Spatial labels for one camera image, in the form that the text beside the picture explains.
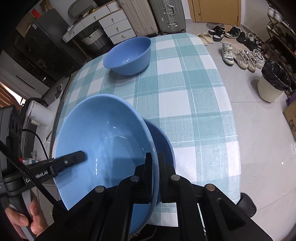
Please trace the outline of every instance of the trash can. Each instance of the trash can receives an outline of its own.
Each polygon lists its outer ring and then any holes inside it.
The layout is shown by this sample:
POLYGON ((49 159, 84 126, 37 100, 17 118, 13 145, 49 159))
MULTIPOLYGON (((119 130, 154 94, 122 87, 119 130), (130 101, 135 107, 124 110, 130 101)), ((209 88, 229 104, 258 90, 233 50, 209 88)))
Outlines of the trash can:
POLYGON ((283 91, 291 86, 287 72, 275 61, 269 59, 265 62, 262 76, 257 84, 259 95, 267 102, 274 102, 283 91))
POLYGON ((274 102, 284 91, 274 88, 263 76, 257 84, 259 95, 267 102, 274 102))

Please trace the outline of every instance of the finger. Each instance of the finger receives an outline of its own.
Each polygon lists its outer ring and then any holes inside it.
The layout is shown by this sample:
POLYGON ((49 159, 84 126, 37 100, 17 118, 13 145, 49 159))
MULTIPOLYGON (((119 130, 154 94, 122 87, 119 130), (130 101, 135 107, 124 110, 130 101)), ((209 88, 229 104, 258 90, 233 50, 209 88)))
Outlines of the finger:
POLYGON ((11 207, 7 207, 5 209, 5 213, 12 224, 16 224, 18 226, 28 226, 29 221, 25 215, 19 213, 18 211, 12 209, 11 207))
POLYGON ((48 225, 41 210, 40 204, 36 198, 33 198, 30 204, 30 212, 32 214, 33 220, 31 223, 31 230, 38 236, 48 227, 48 225))

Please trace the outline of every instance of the black garbage bag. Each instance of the black garbage bag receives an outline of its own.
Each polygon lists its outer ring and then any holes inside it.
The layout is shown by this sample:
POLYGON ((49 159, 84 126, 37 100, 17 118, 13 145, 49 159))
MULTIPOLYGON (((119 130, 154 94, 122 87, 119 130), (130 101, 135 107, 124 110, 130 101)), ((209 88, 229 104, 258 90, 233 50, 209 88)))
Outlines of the black garbage bag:
POLYGON ((291 79, 287 72, 275 61, 268 59, 261 73, 274 88, 286 91, 291 86, 291 79))

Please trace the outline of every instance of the plaid tablecloth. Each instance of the plaid tablecloth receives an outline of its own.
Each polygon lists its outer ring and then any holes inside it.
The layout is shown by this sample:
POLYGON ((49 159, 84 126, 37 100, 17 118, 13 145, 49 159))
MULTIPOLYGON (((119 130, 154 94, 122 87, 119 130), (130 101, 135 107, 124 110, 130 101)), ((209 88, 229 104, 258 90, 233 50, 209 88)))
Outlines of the plaid tablecloth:
MULTIPOLYGON (((213 183, 233 202, 240 199, 240 153, 230 101, 200 38, 171 34, 151 38, 151 61, 140 74, 120 76, 102 55, 82 67, 65 100, 57 127, 82 100, 117 95, 160 126, 175 153, 176 173, 194 184, 213 183)), ((176 204, 159 204, 150 224, 178 226, 176 204)))

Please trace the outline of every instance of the suitcase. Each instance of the suitcase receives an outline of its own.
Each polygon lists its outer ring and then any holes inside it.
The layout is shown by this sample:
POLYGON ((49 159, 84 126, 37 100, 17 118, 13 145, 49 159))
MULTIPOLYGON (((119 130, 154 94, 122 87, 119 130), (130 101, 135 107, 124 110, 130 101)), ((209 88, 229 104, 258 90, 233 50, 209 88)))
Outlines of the suitcase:
POLYGON ((158 28, 147 0, 120 0, 120 5, 137 36, 158 33, 158 28))
POLYGON ((165 34, 185 33, 186 23, 181 0, 149 0, 158 23, 165 34))

